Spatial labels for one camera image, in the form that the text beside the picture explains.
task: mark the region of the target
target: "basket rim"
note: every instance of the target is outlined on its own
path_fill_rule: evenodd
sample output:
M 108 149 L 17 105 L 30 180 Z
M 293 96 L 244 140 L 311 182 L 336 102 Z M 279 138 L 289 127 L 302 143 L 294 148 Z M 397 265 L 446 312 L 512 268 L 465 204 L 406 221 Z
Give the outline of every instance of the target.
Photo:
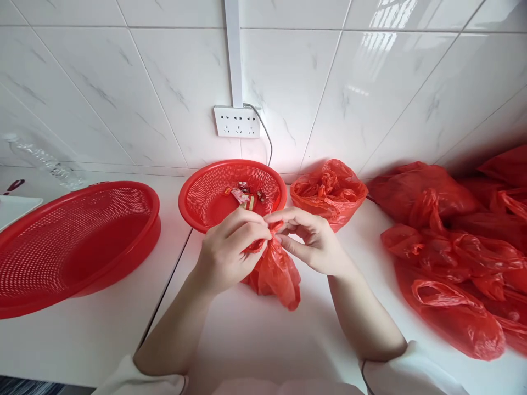
M 202 167 L 200 170 L 196 171 L 194 174 L 192 174 L 188 180 L 185 181 L 183 186 L 180 190 L 180 195 L 177 199 L 178 201 L 178 207 L 181 213 L 181 216 L 183 219 L 192 227 L 193 229 L 197 230 L 201 233 L 207 233 L 209 228 L 204 226 L 203 224 L 199 223 L 198 221 L 194 220 L 192 216 L 189 214 L 187 207 L 186 207 L 186 201 L 187 201 L 187 194 L 190 191 L 191 187 L 196 183 L 196 181 L 201 178 L 204 174 L 208 173 L 211 170 L 214 170 L 219 167 L 224 167 L 228 165 L 246 165 L 246 166 L 253 166 L 256 168 L 259 168 L 261 170 L 264 170 L 265 172 L 269 173 L 275 181 L 278 184 L 278 187 L 281 192 L 280 201 L 278 203 L 278 210 L 281 210 L 285 207 L 285 202 L 287 201 L 287 186 L 280 177 L 280 174 L 269 166 L 265 165 L 264 163 L 251 161 L 248 159 L 227 159 L 215 163 L 211 163 L 210 165 L 207 165 L 205 167 Z
M 5 244 L 13 241 L 30 225 L 32 225 L 33 223 L 35 223 L 37 220 L 41 219 L 45 215 L 49 214 L 50 212 L 76 199 L 83 198 L 85 196 L 90 196 L 97 192 L 117 189 L 117 188 L 135 188 L 135 189 L 142 190 L 145 193 L 147 193 L 148 196 L 152 200 L 152 213 L 150 215 L 150 218 L 148 218 L 148 221 L 145 224 L 144 228 L 141 230 L 141 232 L 139 232 L 139 234 L 135 237 L 135 239 L 132 240 L 130 244 L 123 251 L 121 251 L 121 253 L 117 255 L 114 259 L 112 259 L 110 262 L 104 265 L 101 269 L 93 273 L 91 276 L 83 279 L 82 281 L 79 281 L 74 286 L 58 294 L 50 295 L 49 297 L 40 298 L 36 302 L 31 302 L 27 304 L 18 304 L 16 306 L 10 306 L 10 307 L 5 307 L 5 308 L 0 307 L 0 319 L 19 317 L 21 315 L 30 314 L 30 313 L 45 309 L 46 307 L 52 306 L 56 303 L 59 303 L 63 300 L 66 300 L 74 296 L 75 294 L 79 293 L 86 287 L 92 285 L 97 280 L 99 280 L 100 278 L 108 274 L 113 268 L 115 268 L 115 266 L 126 255 L 128 255 L 134 249 L 134 247 L 152 229 L 157 217 L 159 216 L 159 207 L 160 207 L 159 196 L 157 195 L 157 193 L 152 187 L 146 184 L 137 182 L 137 181 L 100 182 L 97 184 L 90 185 L 86 188 L 82 188 L 80 190 L 70 192 L 64 196 L 61 196 L 55 200 L 52 200 L 49 203 L 46 203 L 45 205 L 41 207 L 38 207 L 37 209 L 33 210 L 32 212 L 28 213 L 27 215 L 25 215 L 18 221 L 14 222 L 13 224 L 5 228 L 0 233 L 0 250 L 1 250 Z

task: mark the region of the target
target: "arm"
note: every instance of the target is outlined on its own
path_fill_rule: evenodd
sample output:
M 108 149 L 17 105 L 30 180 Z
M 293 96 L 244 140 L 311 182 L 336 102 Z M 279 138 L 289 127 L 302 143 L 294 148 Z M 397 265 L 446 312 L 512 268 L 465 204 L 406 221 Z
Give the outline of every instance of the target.
M 255 254 L 243 250 L 258 239 L 271 239 L 267 224 L 242 209 L 207 232 L 195 268 L 133 357 L 139 371 L 148 376 L 188 372 L 212 300 L 252 271 L 265 246 Z
M 328 275 L 340 326 L 359 358 L 385 362 L 405 352 L 407 343 L 401 331 L 325 219 L 293 207 L 269 214 L 265 221 L 284 221 L 282 234 L 277 235 L 282 246 L 314 270 Z M 301 237 L 304 244 L 287 236 L 290 233 Z

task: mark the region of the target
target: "electrical outlet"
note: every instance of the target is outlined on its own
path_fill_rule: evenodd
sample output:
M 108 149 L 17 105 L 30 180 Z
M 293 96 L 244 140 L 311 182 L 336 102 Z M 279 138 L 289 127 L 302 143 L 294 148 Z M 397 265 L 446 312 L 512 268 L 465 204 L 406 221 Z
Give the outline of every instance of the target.
M 214 116 L 220 137 L 260 138 L 260 120 L 251 108 L 214 106 Z

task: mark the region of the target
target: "white tile wall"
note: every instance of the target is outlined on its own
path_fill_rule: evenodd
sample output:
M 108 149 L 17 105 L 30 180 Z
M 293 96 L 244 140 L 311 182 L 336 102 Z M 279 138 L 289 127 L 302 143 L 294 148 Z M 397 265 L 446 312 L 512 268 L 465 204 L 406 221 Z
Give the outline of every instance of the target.
M 132 163 L 30 27 L 0 27 L 0 53 L 0 83 L 77 153 L 73 160 Z
M 223 27 L 222 0 L 119 0 L 128 26 Z
M 231 105 L 223 30 L 133 29 L 132 34 L 188 166 L 240 158 L 239 139 L 218 138 L 212 116 L 214 105 Z
M 345 28 L 459 31 L 482 1 L 353 0 Z
M 243 30 L 244 100 L 263 109 L 271 166 L 298 173 L 328 78 L 339 32 Z M 264 145 L 242 140 L 244 159 L 266 162 Z
M 13 0 L 31 25 L 126 26 L 115 0 Z
M 344 32 L 302 172 L 332 157 L 358 171 L 455 38 L 453 33 Z
M 72 160 L 77 154 L 55 133 L 42 123 L 22 102 L 0 84 L 0 119 L 4 132 L 14 132 L 45 146 L 50 154 L 60 160 Z M 10 157 L 7 142 L 0 144 L 0 157 Z
M 36 32 L 137 165 L 187 167 L 127 29 Z
M 467 30 L 527 32 L 527 0 L 486 0 Z
M 244 100 L 272 167 L 289 181 L 330 157 L 362 178 L 416 159 L 458 170 L 518 141 L 526 18 L 527 0 L 241 0 Z M 216 136 L 224 25 L 222 0 L 0 0 L 0 122 L 88 170 L 265 162 L 263 131 Z M 20 164 L 5 144 L 0 163 Z
M 527 35 L 462 34 L 359 176 L 435 162 L 526 84 Z
M 524 143 L 527 143 L 527 87 L 511 97 L 436 163 L 454 174 L 462 173 Z
M 0 0 L 0 25 L 27 25 L 11 0 Z
M 341 29 L 350 0 L 242 0 L 242 27 Z

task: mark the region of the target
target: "red colander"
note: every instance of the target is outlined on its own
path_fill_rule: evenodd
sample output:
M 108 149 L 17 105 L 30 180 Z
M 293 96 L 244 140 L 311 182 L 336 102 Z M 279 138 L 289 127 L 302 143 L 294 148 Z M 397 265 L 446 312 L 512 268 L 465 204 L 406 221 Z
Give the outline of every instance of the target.
M 230 159 L 198 170 L 185 182 L 178 199 L 184 220 L 202 233 L 218 225 L 239 206 L 234 196 L 223 192 L 240 181 L 247 182 L 252 193 L 262 190 L 267 196 L 254 207 L 261 216 L 285 207 L 287 188 L 276 171 L 263 163 Z
M 0 319 L 100 291 L 134 271 L 161 233 L 147 185 L 107 182 L 60 197 L 0 233 Z

